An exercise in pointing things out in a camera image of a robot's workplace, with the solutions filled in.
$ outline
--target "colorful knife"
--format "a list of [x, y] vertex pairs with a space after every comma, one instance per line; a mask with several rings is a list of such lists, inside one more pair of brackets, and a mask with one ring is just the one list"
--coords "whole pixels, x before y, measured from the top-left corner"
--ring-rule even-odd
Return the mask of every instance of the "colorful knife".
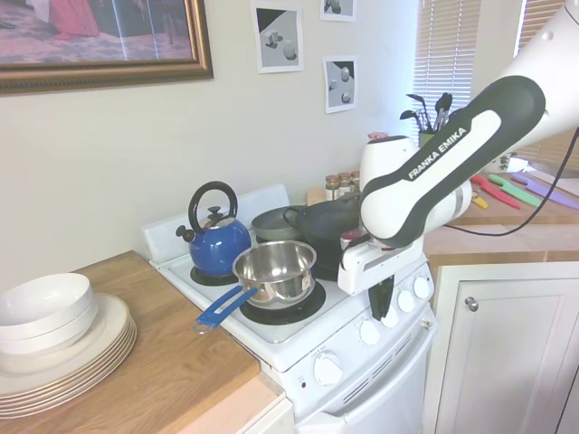
[[491, 184], [489, 180], [484, 178], [482, 175], [474, 175], [471, 177], [470, 181], [473, 184], [480, 185], [480, 188], [483, 192], [490, 194], [495, 199], [498, 199], [501, 202], [512, 206], [513, 208], [517, 208], [518, 210], [521, 209], [521, 204], [519, 202], [510, 197], [508, 194], [501, 192], [495, 185]]
[[541, 200], [535, 197], [533, 194], [526, 192], [525, 190], [521, 190], [520, 188], [514, 186], [505, 178], [501, 178], [498, 175], [490, 174], [489, 181], [493, 184], [500, 185], [500, 189], [505, 192], [506, 194], [510, 194], [513, 197], [516, 197], [519, 201], [528, 203], [531, 206], [539, 206], [541, 204]]
[[[530, 178], [527, 178], [521, 174], [512, 174], [513, 181], [523, 184], [529, 192], [533, 192], [538, 194], [541, 197], [545, 197], [546, 194], [549, 192], [549, 187], [538, 183]], [[574, 210], [579, 210], [579, 203], [567, 197], [563, 194], [558, 192], [552, 192], [549, 200], [557, 203], [561, 203], [564, 206], [568, 206], [569, 208], [573, 208]]]
[[472, 201], [477, 204], [483, 210], [489, 208], [489, 204], [485, 201], [482, 197], [480, 197], [480, 193], [476, 190], [472, 190]]

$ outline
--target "oven handle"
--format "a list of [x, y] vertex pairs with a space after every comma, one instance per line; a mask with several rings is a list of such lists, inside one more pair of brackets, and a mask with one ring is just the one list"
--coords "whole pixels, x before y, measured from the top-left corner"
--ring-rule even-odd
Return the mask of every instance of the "oven handle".
[[381, 400], [384, 398], [384, 396], [388, 395], [391, 390], [395, 389], [428, 352], [431, 347], [435, 331], [436, 326], [432, 326], [427, 329], [426, 336], [408, 357], [407, 361], [404, 363], [403, 369], [401, 369], [400, 372], [398, 372], [398, 374], [396, 374], [395, 377], [389, 383], [387, 383], [383, 389], [370, 396], [359, 407], [356, 407], [354, 410], [346, 413], [344, 416], [337, 417], [329, 413], [325, 413], [324, 411], [317, 413], [314, 417], [308, 420], [305, 426], [300, 427], [299, 434], [313, 434], [320, 432], [338, 434], [344, 430], [344, 428], [348, 425], [348, 422], [353, 423], [357, 420], [361, 420], [365, 414], [381, 405]]

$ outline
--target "red knife handle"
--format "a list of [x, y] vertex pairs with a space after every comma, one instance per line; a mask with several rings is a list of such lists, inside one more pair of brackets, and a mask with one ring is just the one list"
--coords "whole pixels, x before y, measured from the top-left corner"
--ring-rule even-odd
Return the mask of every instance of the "red knife handle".
[[490, 194], [492, 197], [494, 197], [495, 199], [506, 203], [509, 206], [512, 206], [513, 208], [516, 208], [518, 210], [521, 209], [521, 204], [516, 201], [515, 199], [513, 199], [511, 196], [509, 196], [506, 193], [501, 192], [495, 185], [491, 184], [490, 181], [486, 178], [483, 178], [480, 175], [475, 175], [470, 179], [474, 184], [478, 184], [480, 185], [480, 188], [484, 191], [487, 192], [488, 194]]

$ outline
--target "window blind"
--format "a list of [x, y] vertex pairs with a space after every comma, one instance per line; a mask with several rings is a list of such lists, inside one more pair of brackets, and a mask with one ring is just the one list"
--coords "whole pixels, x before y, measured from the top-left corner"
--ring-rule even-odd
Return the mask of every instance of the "window blind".
[[[549, 19], [565, 4], [565, 0], [527, 0], [522, 15], [522, 24], [520, 25], [520, 35], [517, 46], [517, 52], [521, 50], [532, 38], [535, 33], [541, 30]], [[528, 160], [531, 163], [540, 163], [556, 168], [561, 165], [561, 161], [567, 152], [567, 148], [573, 138], [574, 130], [564, 132], [526, 146], [517, 151], [519, 157]], [[579, 149], [575, 149], [567, 169], [579, 170]]]
[[470, 102], [480, 0], [420, 2], [413, 93], [424, 97], [433, 123], [442, 93], [452, 94], [451, 111]]

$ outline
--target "black pan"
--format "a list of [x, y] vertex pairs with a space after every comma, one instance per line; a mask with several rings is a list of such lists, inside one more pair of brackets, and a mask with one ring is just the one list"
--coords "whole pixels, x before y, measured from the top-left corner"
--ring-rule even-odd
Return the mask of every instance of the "black pan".
[[318, 254], [318, 264], [338, 269], [342, 248], [340, 237], [358, 227], [360, 194], [350, 194], [335, 201], [318, 203], [299, 211], [292, 207], [283, 213], [283, 220], [299, 231], [306, 243]]

